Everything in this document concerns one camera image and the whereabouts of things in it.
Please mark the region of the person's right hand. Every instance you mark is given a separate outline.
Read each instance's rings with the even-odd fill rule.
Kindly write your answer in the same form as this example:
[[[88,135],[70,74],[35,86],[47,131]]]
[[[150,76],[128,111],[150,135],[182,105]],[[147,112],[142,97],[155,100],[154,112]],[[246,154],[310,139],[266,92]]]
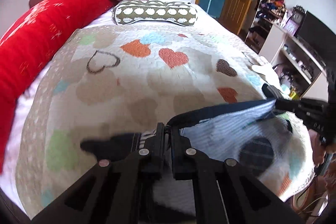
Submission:
[[[336,145],[335,143],[333,143],[327,147],[324,147],[319,140],[319,134],[317,132],[315,132],[314,130],[309,130],[308,132],[310,135],[311,147],[313,150],[313,162],[315,167],[318,167],[325,161],[324,157],[327,153],[335,153]]]

